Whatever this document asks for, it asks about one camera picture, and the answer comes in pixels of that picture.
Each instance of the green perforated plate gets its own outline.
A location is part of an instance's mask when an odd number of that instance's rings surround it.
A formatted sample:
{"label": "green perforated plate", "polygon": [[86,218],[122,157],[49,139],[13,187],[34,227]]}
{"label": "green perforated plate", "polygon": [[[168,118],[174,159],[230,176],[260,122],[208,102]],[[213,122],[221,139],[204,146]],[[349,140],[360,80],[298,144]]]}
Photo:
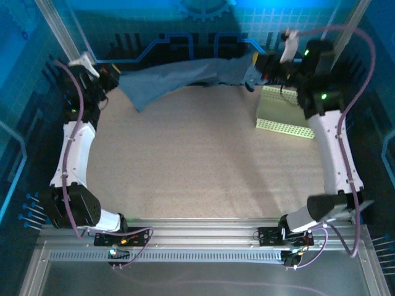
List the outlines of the green perforated plate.
{"label": "green perforated plate", "polygon": [[297,104],[296,91],[264,86],[256,113],[256,127],[277,133],[313,139],[314,132]]}

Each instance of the blue cloth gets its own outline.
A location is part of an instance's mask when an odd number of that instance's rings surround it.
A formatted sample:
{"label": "blue cloth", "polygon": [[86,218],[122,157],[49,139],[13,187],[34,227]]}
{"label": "blue cloth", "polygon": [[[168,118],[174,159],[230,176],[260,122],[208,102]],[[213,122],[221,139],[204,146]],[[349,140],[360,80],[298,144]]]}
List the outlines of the blue cloth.
{"label": "blue cloth", "polygon": [[201,59],[177,62],[135,72],[123,72],[119,88],[137,111],[159,97],[192,83],[245,85],[250,91],[264,84],[252,65],[253,53],[237,59]]}

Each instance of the beige table surface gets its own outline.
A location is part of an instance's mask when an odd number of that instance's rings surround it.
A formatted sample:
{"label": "beige table surface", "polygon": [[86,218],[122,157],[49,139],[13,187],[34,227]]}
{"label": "beige table surface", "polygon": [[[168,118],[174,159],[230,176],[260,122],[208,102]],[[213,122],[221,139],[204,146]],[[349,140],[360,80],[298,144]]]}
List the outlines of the beige table surface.
{"label": "beige table surface", "polygon": [[323,192],[317,142],[255,128],[261,88],[186,87],[138,113],[109,94],[88,189],[127,218],[274,218]]}

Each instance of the gear logo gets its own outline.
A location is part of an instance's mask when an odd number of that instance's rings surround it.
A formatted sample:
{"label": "gear logo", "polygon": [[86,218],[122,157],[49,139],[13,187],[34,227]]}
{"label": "gear logo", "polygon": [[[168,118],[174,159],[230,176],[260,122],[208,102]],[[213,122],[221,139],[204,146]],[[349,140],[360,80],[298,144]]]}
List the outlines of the gear logo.
{"label": "gear logo", "polygon": [[236,0],[180,0],[177,5],[178,12],[184,17],[191,17],[194,21],[214,21],[225,12],[230,12],[230,7],[236,5]]}

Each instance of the speckled tabletop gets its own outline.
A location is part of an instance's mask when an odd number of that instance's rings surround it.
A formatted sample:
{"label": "speckled tabletop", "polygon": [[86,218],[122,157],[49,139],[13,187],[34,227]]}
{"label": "speckled tabletop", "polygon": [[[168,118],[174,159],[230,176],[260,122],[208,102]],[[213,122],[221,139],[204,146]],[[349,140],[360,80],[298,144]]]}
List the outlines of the speckled tabletop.
{"label": "speckled tabletop", "polygon": [[255,128],[261,88],[186,87],[138,113],[109,94],[88,189],[128,218],[274,218],[323,192],[318,144]]}

